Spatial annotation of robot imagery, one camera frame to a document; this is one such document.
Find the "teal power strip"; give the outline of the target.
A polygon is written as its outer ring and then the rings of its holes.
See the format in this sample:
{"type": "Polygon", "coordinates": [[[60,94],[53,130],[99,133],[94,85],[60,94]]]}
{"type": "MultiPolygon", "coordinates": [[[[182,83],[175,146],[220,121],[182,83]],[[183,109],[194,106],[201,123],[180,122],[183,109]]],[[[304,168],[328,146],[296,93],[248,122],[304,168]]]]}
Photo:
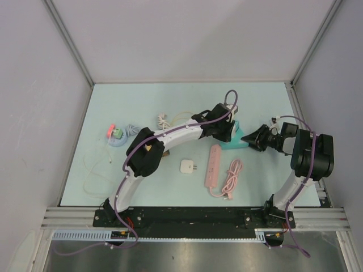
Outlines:
{"type": "Polygon", "coordinates": [[[249,146],[249,144],[247,142],[244,142],[241,140],[241,138],[243,136],[244,136],[244,132],[240,128],[240,125],[239,125],[238,138],[236,139],[236,141],[233,143],[221,142],[220,145],[221,145],[222,150],[234,150],[234,149],[240,149],[240,148],[247,148],[249,146]]]}

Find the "pink power strip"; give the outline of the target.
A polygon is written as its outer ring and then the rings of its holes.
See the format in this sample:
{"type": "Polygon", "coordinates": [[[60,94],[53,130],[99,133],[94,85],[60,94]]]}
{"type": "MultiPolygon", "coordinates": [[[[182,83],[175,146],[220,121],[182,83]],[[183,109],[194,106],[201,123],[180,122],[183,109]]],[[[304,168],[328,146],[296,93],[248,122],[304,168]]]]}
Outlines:
{"type": "Polygon", "coordinates": [[[218,175],[220,171],[220,162],[222,156],[222,147],[220,145],[213,145],[210,148],[208,166],[206,169],[205,187],[214,189],[218,183],[218,175]]]}

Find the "white charger plug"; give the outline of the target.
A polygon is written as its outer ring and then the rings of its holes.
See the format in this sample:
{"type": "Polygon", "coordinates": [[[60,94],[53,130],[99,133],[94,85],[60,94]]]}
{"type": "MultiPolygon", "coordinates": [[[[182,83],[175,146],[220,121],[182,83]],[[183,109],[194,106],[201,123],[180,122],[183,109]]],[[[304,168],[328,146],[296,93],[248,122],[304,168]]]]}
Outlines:
{"type": "Polygon", "coordinates": [[[192,174],[197,170],[197,165],[194,164],[193,160],[183,159],[180,162],[180,172],[183,174],[192,174]]]}

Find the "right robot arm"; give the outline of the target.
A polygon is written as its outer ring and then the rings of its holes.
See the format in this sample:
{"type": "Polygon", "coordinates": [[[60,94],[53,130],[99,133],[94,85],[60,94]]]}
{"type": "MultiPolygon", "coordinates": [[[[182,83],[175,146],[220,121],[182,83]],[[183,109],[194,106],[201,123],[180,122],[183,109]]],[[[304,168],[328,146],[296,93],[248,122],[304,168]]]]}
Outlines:
{"type": "Polygon", "coordinates": [[[256,151],[268,147],[290,156],[291,174],[279,191],[272,194],[258,209],[244,210],[246,228],[295,228],[293,209],[309,186],[328,177],[334,168],[334,139],[331,135],[316,135],[298,125],[284,122],[277,132],[262,125],[241,138],[256,151]]]}

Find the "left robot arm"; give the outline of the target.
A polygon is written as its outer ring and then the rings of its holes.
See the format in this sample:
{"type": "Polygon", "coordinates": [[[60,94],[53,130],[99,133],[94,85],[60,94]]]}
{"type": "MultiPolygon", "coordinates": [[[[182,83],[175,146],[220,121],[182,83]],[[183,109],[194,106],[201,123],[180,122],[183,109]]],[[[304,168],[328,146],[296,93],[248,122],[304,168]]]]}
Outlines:
{"type": "Polygon", "coordinates": [[[124,223],[124,211],[129,207],[133,194],[141,181],[158,169],[166,151],[205,137],[230,142],[237,111],[236,104],[219,103],[212,110],[194,114],[181,125],[158,131],[148,127],[141,129],[126,151],[123,164],[125,177],[104,202],[106,221],[115,227],[124,223]]]}

